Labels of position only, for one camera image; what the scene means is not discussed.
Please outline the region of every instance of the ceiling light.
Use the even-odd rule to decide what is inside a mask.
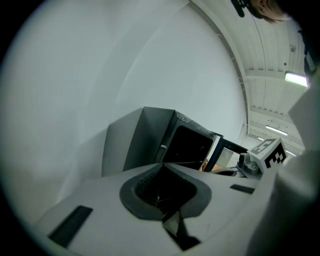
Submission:
[[[301,86],[308,87],[306,77],[301,74],[286,72],[285,73],[285,80],[288,82],[291,82],[291,83],[295,83],[295,84],[298,84]]]
[[[286,150],[285,152],[287,152],[290,155],[293,155],[294,157],[296,157],[296,155],[294,153],[291,153],[290,151]]]
[[[285,132],[285,131],[283,131],[283,130],[279,130],[279,129],[274,128],[274,127],[271,127],[271,126],[269,126],[269,125],[266,125],[265,128],[267,128],[267,129],[269,129],[269,130],[272,130],[272,131],[274,131],[274,132],[280,133],[280,134],[285,135],[285,136],[288,135],[287,132]]]

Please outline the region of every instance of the black rectangular slot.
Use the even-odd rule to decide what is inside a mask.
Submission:
[[[49,238],[62,247],[67,247],[76,236],[81,226],[93,211],[92,208],[78,206],[68,217],[49,235]]]
[[[252,187],[241,186],[241,185],[237,185],[237,184],[233,184],[230,187],[230,189],[238,190],[238,191],[245,192],[245,193],[248,193],[248,194],[252,194],[255,191],[255,189],[252,188]]]

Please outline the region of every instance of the ceiling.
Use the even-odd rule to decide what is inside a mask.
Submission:
[[[248,136],[281,137],[285,148],[299,155],[305,148],[288,111],[307,88],[285,81],[286,71],[304,75],[304,43],[298,25],[292,20],[270,24],[247,9],[240,18],[230,0],[192,2],[219,28],[235,56],[245,89]]]

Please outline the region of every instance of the white wall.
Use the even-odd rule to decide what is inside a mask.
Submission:
[[[24,25],[1,70],[0,160],[27,222],[100,177],[106,129],[134,106],[177,109],[238,138],[235,69],[187,3],[48,1]]]
[[[258,146],[262,141],[258,140],[258,139],[254,139],[252,137],[249,136],[245,136],[244,141],[242,143],[242,147],[248,149],[248,150],[252,150],[254,149],[256,146]]]
[[[148,41],[116,103],[128,112],[142,106],[178,110],[235,143],[246,119],[233,62],[219,36],[189,6]]]

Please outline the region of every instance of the black and white marker cube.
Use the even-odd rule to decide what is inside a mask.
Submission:
[[[261,172],[277,167],[287,157],[281,138],[268,138],[254,149],[248,150],[250,160],[255,161]]]

